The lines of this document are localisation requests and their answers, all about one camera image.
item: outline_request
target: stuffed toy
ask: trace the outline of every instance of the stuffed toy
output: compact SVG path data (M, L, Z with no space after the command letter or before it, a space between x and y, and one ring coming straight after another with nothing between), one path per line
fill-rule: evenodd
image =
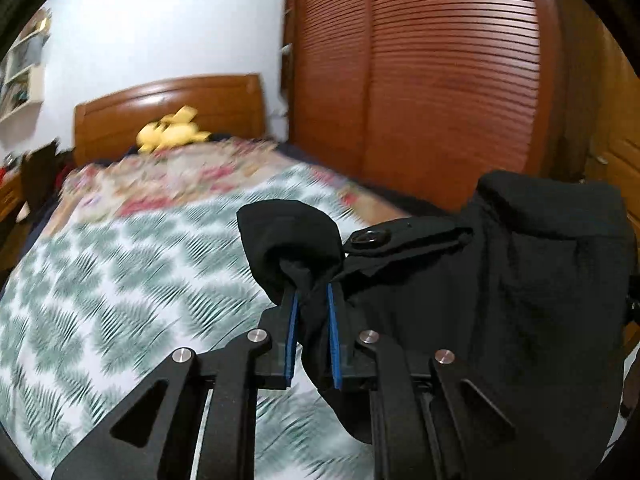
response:
M204 142L209 132L200 132L198 125L192 123L198 111L190 106L183 106L173 115L166 115L159 121L149 123L140 130L136 142L139 153L150 153L153 150L175 148L190 142Z

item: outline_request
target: silver bolt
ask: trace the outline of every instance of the silver bolt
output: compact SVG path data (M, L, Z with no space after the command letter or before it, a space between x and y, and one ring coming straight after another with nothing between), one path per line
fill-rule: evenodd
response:
M252 343L259 343L267 339L267 331L261 328L254 328L246 335L247 339Z
M436 361L443 365L450 365L456 360L456 355L447 349L441 349L436 352Z
M363 330L362 332L360 332L360 335L358 337L363 343L373 345L373 343L377 343L378 339L380 339L380 334L375 330Z
M174 350L174 353L171 354L171 357L175 362L183 363L191 359L191 353L191 350L189 350L188 348L178 348L177 350Z

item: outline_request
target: wall shelf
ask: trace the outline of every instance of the wall shelf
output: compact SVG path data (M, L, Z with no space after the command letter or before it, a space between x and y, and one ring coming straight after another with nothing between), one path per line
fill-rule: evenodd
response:
M12 50L15 50L16 48L18 48L19 46L21 46L22 44L27 43L27 41L29 41L31 38L35 38L37 35L39 34L44 34L44 32L42 30L35 30L34 32L32 32L31 34L28 34L27 36L25 36L24 38L22 38L20 41L18 41L17 43L14 43L14 45L9 49L9 52Z
M29 108L33 105L40 104L44 101L44 65L29 65L23 70L20 70L17 74L7 79L6 87L10 84L16 83L21 78L25 79L27 94L29 98L22 104L15 107L4 116L0 117L0 124L7 120L9 117L20 113L21 110Z

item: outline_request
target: black cloth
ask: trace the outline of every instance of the black cloth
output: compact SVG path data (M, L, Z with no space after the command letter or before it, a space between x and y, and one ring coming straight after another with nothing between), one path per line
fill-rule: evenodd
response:
M367 397L320 381L330 366L329 280L405 349L466 360L579 477L599 463L620 402L636 250L615 188L497 171L459 214L379 224L378 246L357 247L356 233L344 250L334 222L300 202L244 206L238 226L274 303L287 285L304 289L303 365L354 436L367 440Z
M51 220L51 217L53 216L53 213L55 212L59 203L60 203L60 199L57 196L52 196L47 201L47 203L44 206L42 206L42 208L40 208L40 210L34 212L34 216L33 216L34 221L33 221L33 224L31 225L29 235L27 236L27 239L24 241L24 245L20 249L18 261L23 259L26 256L26 254L31 250L31 248L34 246L34 244L36 243L36 240L38 240L38 238L44 231L44 228L47 226L47 223L49 223L49 220Z
M40 210L49 197L55 194L56 151L58 142L54 140L35 152L28 153L20 165L22 194L31 212Z

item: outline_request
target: louvered wardrobe door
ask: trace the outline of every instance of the louvered wardrobe door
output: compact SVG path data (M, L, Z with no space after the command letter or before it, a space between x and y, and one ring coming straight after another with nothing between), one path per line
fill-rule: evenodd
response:
M350 176L362 166L366 0L298 0L292 141Z
M365 178L458 208L526 169L539 98L534 0L372 0Z

